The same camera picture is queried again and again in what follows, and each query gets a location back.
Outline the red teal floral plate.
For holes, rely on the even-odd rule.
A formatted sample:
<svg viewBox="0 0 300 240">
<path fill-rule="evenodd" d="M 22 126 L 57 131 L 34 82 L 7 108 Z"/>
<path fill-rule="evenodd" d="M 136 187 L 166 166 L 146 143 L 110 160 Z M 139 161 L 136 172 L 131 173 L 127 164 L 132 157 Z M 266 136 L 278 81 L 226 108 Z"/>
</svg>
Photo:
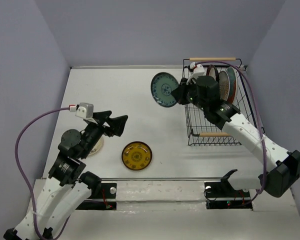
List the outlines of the red teal floral plate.
<svg viewBox="0 0 300 240">
<path fill-rule="evenodd" d="M 227 101 L 233 104 L 238 92 L 238 78 L 236 75 L 236 70 L 232 66 L 229 66 L 226 69 L 226 73 L 229 79 L 229 94 Z"/>
</svg>

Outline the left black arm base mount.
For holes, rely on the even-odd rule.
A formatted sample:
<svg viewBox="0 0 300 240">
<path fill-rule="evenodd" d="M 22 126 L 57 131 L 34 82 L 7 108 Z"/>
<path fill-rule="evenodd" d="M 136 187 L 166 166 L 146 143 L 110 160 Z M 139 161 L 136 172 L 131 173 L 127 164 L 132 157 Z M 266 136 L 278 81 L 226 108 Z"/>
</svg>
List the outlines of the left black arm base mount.
<svg viewBox="0 0 300 240">
<path fill-rule="evenodd" d="M 115 211 L 117 209 L 117 183 L 102 182 L 101 189 L 94 192 L 91 196 L 84 200 L 76 210 L 81 211 Z"/>
</svg>

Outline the white plate orange sunburst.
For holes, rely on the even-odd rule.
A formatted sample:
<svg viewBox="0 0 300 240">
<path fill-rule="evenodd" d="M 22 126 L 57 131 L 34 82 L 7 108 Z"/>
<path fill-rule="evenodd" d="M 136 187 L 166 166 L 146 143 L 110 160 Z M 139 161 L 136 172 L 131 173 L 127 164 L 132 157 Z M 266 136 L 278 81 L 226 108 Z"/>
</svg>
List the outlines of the white plate orange sunburst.
<svg viewBox="0 0 300 240">
<path fill-rule="evenodd" d="M 230 79 L 226 71 L 219 73 L 219 92 L 223 100 L 227 100 L 230 94 Z"/>
</svg>

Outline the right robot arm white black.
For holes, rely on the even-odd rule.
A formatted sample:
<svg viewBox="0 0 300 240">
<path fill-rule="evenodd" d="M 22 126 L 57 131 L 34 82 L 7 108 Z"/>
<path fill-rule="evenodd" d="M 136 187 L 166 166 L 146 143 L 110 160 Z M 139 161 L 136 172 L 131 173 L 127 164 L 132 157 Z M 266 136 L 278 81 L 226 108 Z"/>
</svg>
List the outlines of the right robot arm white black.
<svg viewBox="0 0 300 240">
<path fill-rule="evenodd" d="M 300 151 L 288 151 L 250 123 L 233 104 L 221 99 L 219 83 L 211 76 L 199 76 L 194 83 L 180 83 L 171 95 L 181 105 L 193 104 L 222 132 L 241 143 L 263 165 L 261 173 L 240 178 L 238 169 L 228 172 L 220 183 L 225 196 L 238 190 L 255 189 L 280 198 L 300 178 Z"/>
</svg>

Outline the blue white floral small plate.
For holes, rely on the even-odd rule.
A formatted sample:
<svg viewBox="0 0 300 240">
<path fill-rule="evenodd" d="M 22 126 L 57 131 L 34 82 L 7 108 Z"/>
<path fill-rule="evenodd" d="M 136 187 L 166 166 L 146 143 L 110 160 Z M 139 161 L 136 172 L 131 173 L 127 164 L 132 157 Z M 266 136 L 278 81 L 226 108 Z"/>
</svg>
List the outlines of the blue white floral small plate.
<svg viewBox="0 0 300 240">
<path fill-rule="evenodd" d="M 153 99 L 164 108 L 171 108 L 177 104 L 172 96 L 172 91 L 179 86 L 176 78 L 167 72 L 157 73 L 150 84 L 150 91 Z"/>
</svg>

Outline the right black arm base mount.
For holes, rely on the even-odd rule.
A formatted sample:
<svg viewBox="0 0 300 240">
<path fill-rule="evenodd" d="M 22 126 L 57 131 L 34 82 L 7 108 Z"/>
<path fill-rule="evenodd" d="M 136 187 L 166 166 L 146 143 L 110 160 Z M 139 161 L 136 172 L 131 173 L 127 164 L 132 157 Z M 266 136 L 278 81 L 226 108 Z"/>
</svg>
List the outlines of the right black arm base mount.
<svg viewBox="0 0 300 240">
<path fill-rule="evenodd" d="M 203 196 L 208 210 L 253 209 L 249 192 L 234 190 L 224 182 L 205 182 Z"/>
</svg>

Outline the dark red rimmed beige plate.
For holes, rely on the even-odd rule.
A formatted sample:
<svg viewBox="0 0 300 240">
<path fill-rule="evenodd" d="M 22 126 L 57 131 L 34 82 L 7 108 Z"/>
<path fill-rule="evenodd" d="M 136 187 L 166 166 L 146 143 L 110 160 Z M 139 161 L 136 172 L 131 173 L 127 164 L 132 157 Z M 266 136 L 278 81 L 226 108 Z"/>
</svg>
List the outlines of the dark red rimmed beige plate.
<svg viewBox="0 0 300 240">
<path fill-rule="evenodd" d="M 214 65 L 209 65 L 206 71 L 206 75 L 209 77 L 213 77 L 215 81 L 220 82 L 219 71 Z"/>
</svg>

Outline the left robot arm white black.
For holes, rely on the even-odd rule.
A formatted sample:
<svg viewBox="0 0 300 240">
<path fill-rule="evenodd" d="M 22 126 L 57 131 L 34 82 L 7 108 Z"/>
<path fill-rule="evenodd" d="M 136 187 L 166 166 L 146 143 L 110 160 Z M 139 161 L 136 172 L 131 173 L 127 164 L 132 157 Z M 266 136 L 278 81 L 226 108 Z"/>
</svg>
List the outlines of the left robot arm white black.
<svg viewBox="0 0 300 240">
<path fill-rule="evenodd" d="M 16 227 L 6 230 L 5 240 L 57 240 L 76 208 L 100 194 L 101 178 L 84 172 L 86 164 L 82 160 L 103 135 L 120 137 L 128 116 L 111 118 L 110 110 L 93 112 L 78 105 L 67 110 L 75 112 L 87 125 L 81 131 L 69 129 L 62 134 L 59 153 L 40 194 L 35 197 L 32 185 L 27 185 L 32 207 Z"/>
</svg>

